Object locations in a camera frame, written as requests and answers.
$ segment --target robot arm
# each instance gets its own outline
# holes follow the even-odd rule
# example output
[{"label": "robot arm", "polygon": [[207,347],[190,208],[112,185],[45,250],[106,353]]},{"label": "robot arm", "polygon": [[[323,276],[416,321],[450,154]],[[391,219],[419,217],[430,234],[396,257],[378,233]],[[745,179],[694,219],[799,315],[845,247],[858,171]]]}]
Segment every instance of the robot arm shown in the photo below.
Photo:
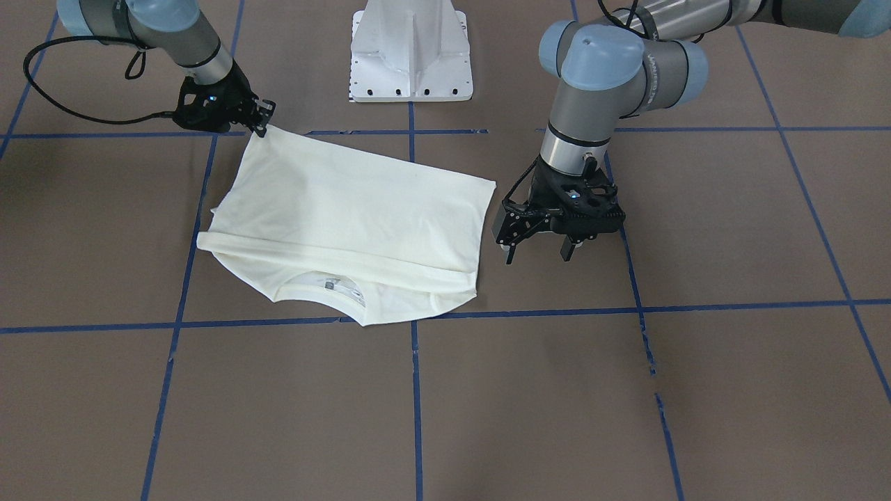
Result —
[{"label": "robot arm", "polygon": [[275,103],[251,91],[197,0],[58,0],[58,12],[74,36],[163,49],[186,75],[172,116],[178,126],[223,133],[238,123],[266,133]]},{"label": "robot arm", "polygon": [[[676,39],[747,21],[848,37],[873,37],[891,26],[887,0],[649,0],[632,8],[586,24],[560,21],[542,37],[542,66],[560,83],[541,151],[495,221],[508,264],[517,244],[535,233],[566,235],[560,254],[568,261],[585,240],[622,227],[617,188],[603,172],[618,121],[686,103],[707,80],[702,49]],[[527,201],[511,200],[532,171]]]}]

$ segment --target black cable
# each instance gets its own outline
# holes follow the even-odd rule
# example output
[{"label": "black cable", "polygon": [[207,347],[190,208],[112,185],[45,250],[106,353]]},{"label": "black cable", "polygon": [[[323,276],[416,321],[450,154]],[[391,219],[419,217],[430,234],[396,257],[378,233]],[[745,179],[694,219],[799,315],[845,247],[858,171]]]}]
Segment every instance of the black cable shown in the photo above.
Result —
[{"label": "black cable", "polygon": [[627,29],[631,29],[631,21],[634,21],[634,15],[637,13],[637,4],[640,0],[634,0],[631,2],[631,7],[628,9],[628,19],[625,20],[625,27]]},{"label": "black cable", "polygon": [[[632,7],[635,10],[637,9],[638,1],[639,0],[634,0],[634,3],[632,4]],[[607,6],[603,3],[603,0],[597,0],[597,5],[601,8],[603,17],[607,18],[609,20],[609,22],[611,22],[613,24],[613,26],[616,26],[618,28],[621,28],[621,29],[624,29],[627,31],[631,31],[632,33],[634,33],[635,35],[637,35],[640,38],[647,37],[646,34],[641,33],[640,31],[637,31],[636,29],[631,29],[631,21],[634,17],[634,11],[626,9],[626,10],[628,10],[628,19],[627,19],[626,23],[623,23],[622,21],[620,21],[618,19],[618,17],[612,15],[612,13],[609,12],[609,9],[607,9]]]},{"label": "black cable", "polygon": [[[139,66],[139,72],[135,75],[132,74],[133,67],[136,65],[137,61],[142,60],[142,64]],[[127,65],[127,71],[124,72],[124,78],[127,80],[136,80],[141,77],[145,73],[145,49],[139,49],[133,54],[133,59],[130,60],[130,64]]]},{"label": "black cable", "polygon": [[532,165],[530,165],[529,168],[526,169],[526,172],[524,172],[523,175],[520,176],[519,179],[517,179],[517,182],[513,184],[513,187],[510,189],[510,191],[507,192],[506,195],[504,195],[505,200],[510,200],[511,195],[513,195],[513,193],[517,191],[517,188],[519,188],[519,184],[523,182],[523,179],[526,179],[526,176],[528,176],[529,173],[532,172],[532,169],[535,168],[536,163],[538,163],[538,159],[532,162]]},{"label": "black cable", "polygon": [[786,21],[782,19],[782,0],[773,0],[773,20],[780,26],[786,26]]},{"label": "black cable", "polygon": [[[723,28],[724,26],[727,25],[728,22],[730,22],[731,19],[733,19],[733,2],[729,2],[727,4],[727,15],[724,16],[724,19],[723,19],[723,21],[721,21],[721,24],[715,26],[714,28],[710,29],[709,31],[706,31],[706,33],[711,33],[712,31],[717,31],[717,30]],[[706,37],[706,33],[700,33],[699,36],[696,37],[695,40],[693,40],[693,43],[698,44],[699,42],[701,42],[702,39]]]},{"label": "black cable", "polygon": [[[58,108],[62,111],[65,111],[69,115],[74,115],[75,117],[78,117],[79,119],[89,120],[91,122],[97,122],[97,123],[107,124],[107,125],[130,125],[130,124],[144,122],[146,120],[151,120],[151,119],[169,119],[169,118],[173,117],[174,112],[172,112],[172,111],[159,111],[157,113],[152,113],[151,115],[145,115],[144,117],[140,117],[138,119],[130,119],[130,120],[98,119],[96,117],[90,117],[83,113],[78,113],[77,111],[74,111],[74,110],[66,107],[65,105],[59,103],[58,101],[53,99],[49,94],[47,94],[46,91],[44,91],[44,89],[42,89],[37,84],[37,82],[34,80],[34,77],[31,75],[31,61],[34,60],[34,56],[38,55],[39,53],[42,53],[44,50],[46,50],[52,46],[55,46],[55,45],[68,44],[68,43],[72,43],[72,42],[84,42],[84,41],[97,41],[97,42],[106,42],[106,43],[112,43],[112,44],[127,44],[127,45],[133,45],[133,46],[137,47],[140,50],[140,52],[136,53],[133,60],[130,61],[129,66],[127,66],[127,73],[125,74],[124,77],[128,80],[133,80],[133,79],[141,77],[142,74],[144,73],[144,71],[145,71],[145,51],[148,50],[150,47],[148,47],[147,45],[140,44],[139,42],[137,42],[135,40],[131,40],[128,38],[117,38],[117,37],[99,37],[99,36],[93,36],[93,35],[85,36],[85,37],[57,38],[55,40],[51,40],[49,42],[40,44],[37,47],[34,47],[33,49],[31,49],[31,51],[28,53],[28,55],[25,56],[24,63],[22,63],[22,70],[25,72],[25,78],[28,79],[28,83],[31,84],[31,86],[34,87],[34,90],[36,90],[40,95],[42,95],[44,97],[44,99],[46,99],[48,102],[50,102],[50,104],[52,104],[56,108]],[[133,67],[136,65],[136,62],[140,58],[140,55],[143,58],[142,68],[140,68],[139,73],[136,76],[132,76],[130,73],[133,70]]]}]

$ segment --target blue tape line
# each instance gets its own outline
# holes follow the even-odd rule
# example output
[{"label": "blue tape line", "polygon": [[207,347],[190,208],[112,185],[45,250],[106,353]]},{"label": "blue tape line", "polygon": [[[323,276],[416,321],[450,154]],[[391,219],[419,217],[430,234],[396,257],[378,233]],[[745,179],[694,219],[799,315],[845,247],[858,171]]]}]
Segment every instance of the blue tape line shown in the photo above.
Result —
[{"label": "blue tape line", "polygon": [[311,324],[336,324],[340,322],[340,316],[320,316],[313,318],[270,318],[257,320],[220,320],[220,321],[196,321],[183,322],[184,329],[207,329],[219,327],[259,327],[269,325],[311,325]]},{"label": "blue tape line", "polygon": [[[609,162],[609,153],[604,156],[604,167],[607,171],[609,180],[615,183],[612,164]],[[653,357],[653,350],[650,347],[650,336],[647,334],[647,320],[644,316],[643,301],[641,301],[641,290],[637,286],[637,275],[634,273],[634,262],[631,259],[631,246],[628,245],[628,233],[625,227],[619,229],[622,237],[622,244],[625,246],[625,259],[628,261],[628,278],[631,279],[631,291],[634,293],[634,305],[637,312],[638,321],[641,324],[641,337],[643,338],[643,349],[647,354],[647,361],[650,363],[650,375],[656,375],[656,358]]]},{"label": "blue tape line", "polygon": [[738,304],[705,304],[688,306],[652,306],[644,307],[645,313],[679,313],[683,311],[731,311],[747,309],[791,309],[791,308],[827,308],[846,307],[846,300],[829,301],[787,301],[777,303],[738,303]]},{"label": "blue tape line", "polygon": [[618,127],[616,132],[775,132],[776,127]]},{"label": "blue tape line", "polygon": [[12,139],[130,139],[149,137],[215,137],[246,136],[247,132],[236,131],[216,134],[213,132],[103,132],[103,133],[65,133],[65,134],[13,134]]},{"label": "blue tape line", "polygon": [[414,484],[418,501],[424,499],[424,466],[421,455],[421,369],[418,361],[418,321],[412,322],[412,364],[414,388]]},{"label": "blue tape line", "polygon": [[662,422],[662,435],[666,440],[666,449],[668,449],[668,461],[671,463],[671,473],[674,476],[674,491],[677,493],[677,501],[683,501],[683,485],[681,484],[681,472],[677,468],[677,456],[674,454],[674,443],[671,440],[671,430],[668,429],[668,419],[666,418],[666,407],[662,402],[662,397],[656,393],[656,405],[659,408],[659,420]]},{"label": "blue tape line", "polygon": [[853,126],[853,127],[780,127],[781,130],[791,132],[872,132],[888,131],[891,127],[883,126]]},{"label": "blue tape line", "polygon": [[414,103],[408,102],[408,161],[414,162]]},{"label": "blue tape line", "polygon": [[176,327],[170,338],[170,351],[168,352],[167,370],[164,373],[164,383],[161,385],[161,397],[158,403],[158,415],[155,418],[154,433],[151,436],[151,448],[149,449],[149,460],[145,466],[145,480],[143,481],[143,493],[141,501],[148,501],[149,490],[151,489],[151,479],[154,476],[155,460],[158,457],[158,444],[161,437],[161,427],[164,424],[164,413],[167,410],[167,400],[170,393],[170,381],[173,377],[173,366],[176,361],[176,349],[179,346],[179,334],[182,331],[183,315],[185,313],[185,302],[189,295],[189,282],[192,279],[192,266],[195,262],[195,253],[198,250],[198,232],[201,228],[201,211],[204,207],[204,199],[208,194],[208,181],[210,173],[214,166],[214,157],[217,154],[218,137],[210,141],[210,151],[208,152],[208,162],[204,168],[204,181],[201,184],[201,194],[198,199],[198,209],[195,211],[195,223],[192,227],[192,243],[189,246],[189,257],[185,263],[185,273],[183,276],[183,290],[180,294],[179,307],[176,310]]},{"label": "blue tape line", "polygon": [[835,252],[832,250],[832,246],[830,245],[829,237],[827,237],[826,232],[823,229],[823,224],[820,221],[820,216],[817,213],[816,207],[813,205],[813,200],[811,199],[811,194],[807,191],[807,185],[805,184],[805,179],[801,174],[801,169],[798,168],[798,162],[795,159],[795,154],[792,152],[792,147],[789,145],[789,140],[786,137],[786,133],[783,130],[780,124],[780,118],[777,116],[776,110],[773,108],[773,102],[771,101],[770,95],[767,94],[767,87],[764,85],[764,80],[761,78],[761,73],[758,71],[758,67],[755,64],[755,58],[752,56],[751,51],[748,48],[748,43],[746,43],[746,38],[742,34],[742,30],[740,27],[736,27],[736,33],[740,38],[740,42],[742,43],[742,48],[746,52],[746,57],[748,57],[748,62],[752,66],[752,71],[755,72],[755,78],[758,81],[758,86],[761,87],[761,93],[764,95],[764,100],[767,102],[767,108],[770,110],[771,115],[773,116],[773,122],[776,124],[777,132],[780,133],[780,138],[782,139],[783,147],[786,149],[786,154],[789,156],[789,162],[792,164],[792,169],[795,171],[795,177],[798,180],[798,186],[801,187],[801,192],[805,196],[805,201],[807,202],[807,208],[811,211],[811,216],[813,217],[813,222],[817,226],[817,231],[820,234],[820,238],[823,241],[823,246],[826,248],[827,254],[829,254],[830,262],[832,263],[832,268],[835,270],[836,277],[838,278],[838,283],[841,285],[842,292],[845,294],[845,299],[847,300],[847,304],[851,308],[851,314],[854,316],[854,321],[857,323],[857,329],[860,331],[860,337],[863,339],[863,345],[866,347],[866,350],[870,354],[870,358],[872,359],[872,365],[876,369],[876,374],[879,376],[879,380],[882,383],[882,387],[885,389],[885,397],[888,400],[888,403],[891,403],[891,385],[888,384],[888,379],[885,376],[885,371],[882,370],[881,363],[879,362],[879,358],[876,356],[876,351],[872,347],[872,341],[870,341],[869,334],[866,333],[866,329],[863,327],[863,322],[860,318],[860,313],[857,311],[857,306],[854,303],[854,299],[851,297],[851,292],[847,287],[847,283],[845,281],[845,277],[842,275],[841,267],[838,265],[838,260],[836,259]]},{"label": "blue tape line", "polygon": [[891,299],[889,299],[889,300],[854,300],[854,304],[857,306],[891,305]]},{"label": "blue tape line", "polygon": [[244,0],[238,3],[238,14],[235,15],[235,32],[232,35],[232,50],[229,53],[235,57],[235,51],[238,50],[238,37],[241,35],[241,17],[244,16]]},{"label": "blue tape line", "polygon": [[[875,300],[854,300],[857,306],[891,306],[891,298]],[[796,309],[796,308],[838,308],[849,306],[846,300],[825,301],[785,301],[775,303],[731,303],[701,304],[676,306],[645,306],[643,313],[682,313],[686,311],[734,311],[758,309]],[[465,318],[532,318],[538,316],[598,316],[598,315],[630,315],[638,312],[637,308],[583,308],[583,309],[531,309],[513,311],[469,311],[445,313],[430,320],[461,320]],[[356,321],[348,316],[319,316],[300,318],[258,318],[243,320],[199,320],[182,322],[183,329],[204,329],[216,327],[258,327],[269,325],[303,325],[303,324],[335,324]],[[85,333],[93,331],[138,331],[172,329],[174,322],[156,322],[146,324],[92,324],[92,325],[47,325],[26,327],[0,327],[2,334],[24,333]]]},{"label": "blue tape line", "polygon": [[153,324],[97,324],[97,325],[57,325],[35,327],[3,327],[0,335],[5,334],[40,334],[40,333],[96,333],[105,331],[155,331],[160,329],[172,329],[176,327],[173,322],[158,322]]},{"label": "blue tape line", "polygon": [[636,313],[637,308],[533,309],[520,311],[468,311],[446,313],[432,320],[460,320],[463,318],[531,318],[535,316],[592,316]]},{"label": "blue tape line", "polygon": [[381,129],[381,130],[311,130],[304,136],[418,136],[488,134],[487,128]]},{"label": "blue tape line", "polygon": [[[53,15],[53,23],[50,24],[50,29],[46,32],[45,42],[49,42],[53,39],[53,33],[55,33],[56,26],[59,25],[59,13]],[[37,77],[37,72],[40,70],[40,63],[44,61],[44,54],[46,52],[41,52],[37,55],[37,60],[34,62],[34,69],[31,71],[31,75],[35,78]],[[12,140],[12,132],[15,130],[16,124],[19,123],[19,117],[21,117],[21,111],[25,108],[25,101],[28,100],[28,95],[31,92],[31,84],[25,84],[25,89],[21,91],[21,97],[19,98],[19,104],[15,107],[15,113],[12,115],[12,121],[9,122],[9,127],[6,129],[6,136],[4,137],[3,143],[0,144],[0,160],[3,159],[3,156],[6,154],[6,148],[9,146],[9,142]]]}]

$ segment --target folded t-shirt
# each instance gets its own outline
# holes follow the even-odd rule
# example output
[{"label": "folded t-shirt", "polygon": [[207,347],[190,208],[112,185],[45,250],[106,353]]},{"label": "folded t-shirt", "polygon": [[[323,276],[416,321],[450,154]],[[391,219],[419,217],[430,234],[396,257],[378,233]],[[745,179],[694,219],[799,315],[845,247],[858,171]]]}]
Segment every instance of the folded t-shirt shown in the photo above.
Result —
[{"label": "folded t-shirt", "polygon": [[272,301],[319,302],[361,325],[427,318],[476,296],[494,189],[269,127],[198,248]]}]

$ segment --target blue joint cap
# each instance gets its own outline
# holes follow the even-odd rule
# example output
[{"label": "blue joint cap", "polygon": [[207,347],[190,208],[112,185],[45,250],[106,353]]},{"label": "blue joint cap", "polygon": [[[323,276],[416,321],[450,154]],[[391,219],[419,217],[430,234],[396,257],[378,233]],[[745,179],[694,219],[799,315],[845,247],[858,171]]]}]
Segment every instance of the blue joint cap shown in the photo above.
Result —
[{"label": "blue joint cap", "polygon": [[683,47],[683,51],[687,53],[687,86],[683,89],[681,99],[677,100],[678,104],[688,103],[702,94],[702,89],[706,88],[708,82],[708,58],[702,47],[692,42],[678,42]]},{"label": "blue joint cap", "polygon": [[575,21],[557,21],[544,32],[542,41],[538,44],[538,61],[542,63],[542,68],[554,77],[560,76],[560,70],[557,68],[557,51],[560,49],[560,40],[566,28]]},{"label": "blue joint cap", "polygon": [[643,68],[643,41],[627,29],[588,25],[572,38],[563,62],[563,81],[579,90],[616,88]]},{"label": "blue joint cap", "polygon": [[93,31],[84,19],[84,12],[80,9],[80,0],[58,0],[56,11],[59,13],[61,23],[73,37],[93,35]]},{"label": "blue joint cap", "polygon": [[164,33],[191,28],[201,14],[198,0],[127,0],[127,7],[137,21]]},{"label": "blue joint cap", "polygon": [[840,37],[872,38],[891,29],[891,2],[862,0],[838,31]]}]

